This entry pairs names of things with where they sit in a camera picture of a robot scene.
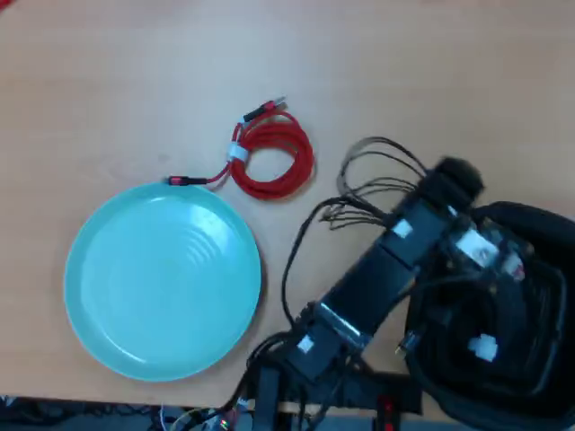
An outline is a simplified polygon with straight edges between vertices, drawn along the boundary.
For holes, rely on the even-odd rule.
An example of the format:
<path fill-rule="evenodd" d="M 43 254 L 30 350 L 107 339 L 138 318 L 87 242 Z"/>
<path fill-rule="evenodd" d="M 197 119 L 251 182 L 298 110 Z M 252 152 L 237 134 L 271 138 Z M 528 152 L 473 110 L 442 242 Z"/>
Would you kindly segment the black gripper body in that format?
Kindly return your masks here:
<path fill-rule="evenodd" d="M 491 271 L 427 266 L 418 280 L 430 284 L 417 294 L 418 329 L 451 329 L 459 324 L 475 329 L 496 328 Z"/>

